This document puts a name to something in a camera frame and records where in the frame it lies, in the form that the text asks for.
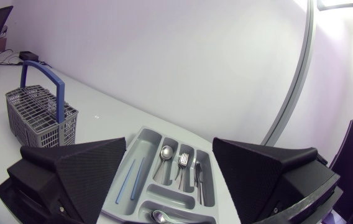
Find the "white table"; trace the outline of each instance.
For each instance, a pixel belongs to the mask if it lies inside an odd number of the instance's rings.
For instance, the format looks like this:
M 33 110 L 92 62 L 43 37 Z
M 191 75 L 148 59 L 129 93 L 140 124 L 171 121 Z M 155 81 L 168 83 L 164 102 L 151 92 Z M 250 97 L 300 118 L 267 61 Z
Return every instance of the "white table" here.
M 6 92 L 20 85 L 21 69 L 21 66 L 0 66 L 0 184 L 9 177 L 6 169 L 21 159 L 19 152 L 21 145 L 9 128 L 5 99 Z M 129 144 L 142 126 L 148 126 L 192 146 L 207 151 L 212 150 L 211 142 L 181 127 L 115 100 L 56 70 L 54 72 L 65 82 L 65 100 L 79 110 L 76 143 L 126 137 L 127 144 Z M 49 89 L 52 93 L 56 93 L 56 86 L 45 75 L 35 68 L 29 67 L 26 85 L 37 84 Z M 211 153 L 211 159 L 215 164 L 214 178 L 220 208 L 219 222 L 240 223 L 213 153 Z M 1 199 L 0 223 L 17 223 Z M 100 214 L 98 223 L 117 223 L 117 221 L 107 215 Z

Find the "cutlery tray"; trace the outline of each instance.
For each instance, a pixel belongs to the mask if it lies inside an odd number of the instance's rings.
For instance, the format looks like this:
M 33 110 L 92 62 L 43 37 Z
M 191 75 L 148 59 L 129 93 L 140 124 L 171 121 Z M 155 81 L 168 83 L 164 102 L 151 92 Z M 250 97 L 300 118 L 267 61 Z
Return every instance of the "cutlery tray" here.
M 163 163 L 163 178 L 157 182 L 154 176 L 162 163 L 160 151 L 163 146 L 171 146 L 173 155 Z M 189 154 L 189 158 L 182 191 L 178 189 L 175 178 L 179 158 L 184 152 Z M 203 170 L 204 204 L 199 203 L 198 188 L 195 187 L 196 161 Z M 102 212 L 123 222 L 154 223 L 151 211 L 161 210 L 179 222 L 217 223 L 213 169 L 206 151 L 142 127 L 127 148 Z

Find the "gray wire basket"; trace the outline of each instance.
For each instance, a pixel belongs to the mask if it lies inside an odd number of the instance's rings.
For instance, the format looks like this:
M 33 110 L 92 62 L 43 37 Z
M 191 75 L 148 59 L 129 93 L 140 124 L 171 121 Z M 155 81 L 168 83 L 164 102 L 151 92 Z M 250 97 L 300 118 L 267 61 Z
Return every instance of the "gray wire basket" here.
M 57 86 L 57 96 L 40 85 L 26 86 L 27 66 L 44 73 Z M 11 131 L 24 146 L 54 147 L 75 143 L 78 111 L 65 101 L 65 83 L 37 62 L 25 61 L 21 87 L 6 93 Z

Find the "blue basket handle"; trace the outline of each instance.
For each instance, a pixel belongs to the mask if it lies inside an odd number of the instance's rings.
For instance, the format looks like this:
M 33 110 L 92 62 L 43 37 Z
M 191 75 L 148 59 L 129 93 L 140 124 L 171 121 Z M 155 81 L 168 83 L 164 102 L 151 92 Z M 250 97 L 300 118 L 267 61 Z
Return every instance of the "blue basket handle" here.
M 37 62 L 26 60 L 23 62 L 22 67 L 21 88 L 26 87 L 26 74 L 28 65 L 40 70 L 57 86 L 57 122 L 59 124 L 62 123 L 65 120 L 65 83 L 47 67 L 44 67 Z

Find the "white wall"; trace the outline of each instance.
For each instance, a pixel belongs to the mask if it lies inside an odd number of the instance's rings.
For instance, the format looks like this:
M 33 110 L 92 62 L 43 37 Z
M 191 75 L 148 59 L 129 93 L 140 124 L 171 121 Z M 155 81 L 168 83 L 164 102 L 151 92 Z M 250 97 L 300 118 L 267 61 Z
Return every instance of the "white wall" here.
M 331 162 L 353 119 L 353 8 L 319 12 L 313 57 L 276 146 L 317 147 Z
M 14 50 L 210 141 L 258 144 L 290 86 L 306 14 L 293 0 L 14 5 Z

